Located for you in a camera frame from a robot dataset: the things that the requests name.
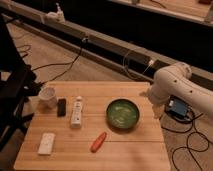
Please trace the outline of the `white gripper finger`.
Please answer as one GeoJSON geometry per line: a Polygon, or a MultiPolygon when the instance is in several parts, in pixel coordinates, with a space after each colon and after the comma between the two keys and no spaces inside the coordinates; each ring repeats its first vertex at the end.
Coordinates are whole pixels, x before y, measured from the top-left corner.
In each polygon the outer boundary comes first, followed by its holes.
{"type": "Polygon", "coordinates": [[[154,118],[159,119],[162,116],[162,111],[160,106],[153,106],[154,118]]]}

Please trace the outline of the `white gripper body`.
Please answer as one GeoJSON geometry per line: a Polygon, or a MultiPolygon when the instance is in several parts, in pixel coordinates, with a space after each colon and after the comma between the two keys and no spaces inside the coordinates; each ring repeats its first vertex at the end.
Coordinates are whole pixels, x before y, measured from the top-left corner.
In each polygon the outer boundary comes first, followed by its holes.
{"type": "Polygon", "coordinates": [[[160,107],[165,104],[166,94],[159,86],[153,84],[147,90],[147,98],[153,106],[160,107]]]}

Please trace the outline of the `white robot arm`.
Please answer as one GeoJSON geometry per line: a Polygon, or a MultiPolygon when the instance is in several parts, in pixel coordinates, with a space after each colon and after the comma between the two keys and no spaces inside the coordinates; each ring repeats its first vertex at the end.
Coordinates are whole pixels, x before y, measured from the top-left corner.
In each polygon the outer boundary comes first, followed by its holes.
{"type": "Polygon", "coordinates": [[[183,62],[157,70],[154,82],[147,90],[149,101],[161,106],[170,96],[176,96],[213,119],[213,91],[190,81],[191,75],[190,66],[183,62]]]}

